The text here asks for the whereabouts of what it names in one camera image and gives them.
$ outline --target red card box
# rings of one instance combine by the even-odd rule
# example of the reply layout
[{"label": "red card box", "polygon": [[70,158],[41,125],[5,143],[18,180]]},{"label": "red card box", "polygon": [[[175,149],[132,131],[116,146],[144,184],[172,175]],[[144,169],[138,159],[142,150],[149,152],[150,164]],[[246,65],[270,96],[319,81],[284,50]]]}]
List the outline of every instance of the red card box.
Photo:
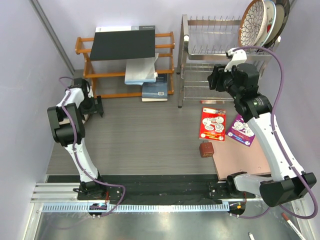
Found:
[{"label": "red card box", "polygon": [[226,111],[209,107],[202,108],[199,139],[225,141]]}]

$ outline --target plate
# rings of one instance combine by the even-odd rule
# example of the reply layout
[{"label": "plate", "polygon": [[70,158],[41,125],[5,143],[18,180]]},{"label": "plate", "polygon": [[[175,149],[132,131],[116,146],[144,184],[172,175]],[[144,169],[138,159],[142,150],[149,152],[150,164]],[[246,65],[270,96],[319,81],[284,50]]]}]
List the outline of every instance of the plate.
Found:
[{"label": "plate", "polygon": [[215,121],[218,123],[218,124],[222,124],[224,122],[224,118],[222,116],[217,116],[215,118]]},{"label": "plate", "polygon": [[204,129],[208,131],[212,131],[215,128],[213,126],[205,126]]},{"label": "plate", "polygon": [[263,0],[253,0],[246,8],[241,19],[238,44],[254,46],[267,25],[267,11]]},{"label": "plate", "polygon": [[217,133],[222,133],[222,131],[225,129],[225,127],[222,124],[218,124],[215,126],[215,131]]},{"label": "plate", "polygon": [[210,121],[209,118],[204,118],[204,119],[202,120],[202,123],[203,123],[203,125],[205,125],[205,126],[210,126],[210,125],[211,125],[211,121]]},{"label": "plate", "polygon": [[265,0],[264,1],[265,10],[266,10],[266,28],[264,29],[262,36],[259,38],[259,40],[256,42],[256,46],[262,47],[265,45],[267,40],[270,38],[270,35],[274,29],[275,23],[276,23],[276,5],[271,0]]},{"label": "plate", "polygon": [[289,0],[272,0],[275,4],[276,8],[276,17],[275,17],[275,24],[273,30],[270,34],[270,37],[266,41],[264,45],[265,48],[269,48],[272,46],[275,41],[278,39],[282,31],[284,30],[289,13],[290,13],[290,2]]},{"label": "plate", "polygon": [[240,122],[240,121],[236,121],[234,124],[233,124],[233,129],[235,129],[235,130],[242,130],[242,129],[244,129],[244,124],[242,123],[242,122]]}]

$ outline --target brown small box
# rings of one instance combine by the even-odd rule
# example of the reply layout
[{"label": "brown small box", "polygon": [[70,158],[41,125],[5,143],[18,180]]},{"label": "brown small box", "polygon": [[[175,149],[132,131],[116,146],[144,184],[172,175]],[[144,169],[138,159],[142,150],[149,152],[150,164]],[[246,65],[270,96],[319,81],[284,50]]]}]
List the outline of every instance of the brown small box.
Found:
[{"label": "brown small box", "polygon": [[215,153],[211,142],[201,143],[199,150],[202,158],[212,157],[212,155]]}]

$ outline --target wood grain floor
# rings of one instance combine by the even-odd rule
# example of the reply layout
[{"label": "wood grain floor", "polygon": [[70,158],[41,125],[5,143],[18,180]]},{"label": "wood grain floor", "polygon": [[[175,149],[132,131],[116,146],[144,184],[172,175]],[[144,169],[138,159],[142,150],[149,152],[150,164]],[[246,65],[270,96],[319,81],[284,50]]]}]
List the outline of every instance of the wood grain floor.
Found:
[{"label": "wood grain floor", "polygon": [[[116,79],[120,92],[128,91]],[[198,139],[201,110],[198,101],[178,108],[175,94],[167,102],[142,102],[140,97],[103,99],[104,115],[85,124],[85,144],[102,175],[214,174],[212,158],[201,158]],[[112,80],[100,81],[101,89]],[[208,105],[227,111],[228,128],[236,116],[232,103]],[[67,151],[55,143],[47,174],[73,175],[77,169]]]}]

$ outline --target marker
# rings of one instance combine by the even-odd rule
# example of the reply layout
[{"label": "marker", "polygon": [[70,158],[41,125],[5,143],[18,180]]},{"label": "marker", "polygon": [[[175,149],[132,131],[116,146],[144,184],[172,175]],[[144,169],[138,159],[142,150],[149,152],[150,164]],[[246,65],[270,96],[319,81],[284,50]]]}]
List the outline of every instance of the marker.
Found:
[{"label": "marker", "polygon": [[250,240],[255,240],[254,235],[251,232],[248,232]]},{"label": "marker", "polygon": [[291,228],[295,231],[295,233],[299,236],[300,239],[306,240],[305,237],[299,232],[299,230],[296,228],[296,226],[292,223],[292,221],[288,218],[288,216],[283,212],[281,213],[284,220],[287,221],[287,223],[291,226]]}]

